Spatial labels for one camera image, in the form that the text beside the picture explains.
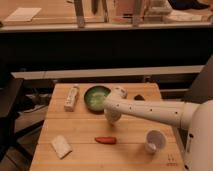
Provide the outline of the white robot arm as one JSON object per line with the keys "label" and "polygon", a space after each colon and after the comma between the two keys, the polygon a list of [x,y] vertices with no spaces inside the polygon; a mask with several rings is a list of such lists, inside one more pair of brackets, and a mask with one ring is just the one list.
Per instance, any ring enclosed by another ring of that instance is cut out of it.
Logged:
{"label": "white robot arm", "polygon": [[122,87],[114,87],[103,102],[105,117],[114,124],[122,114],[187,130],[184,171],[213,169],[213,100],[201,104],[126,99]]}

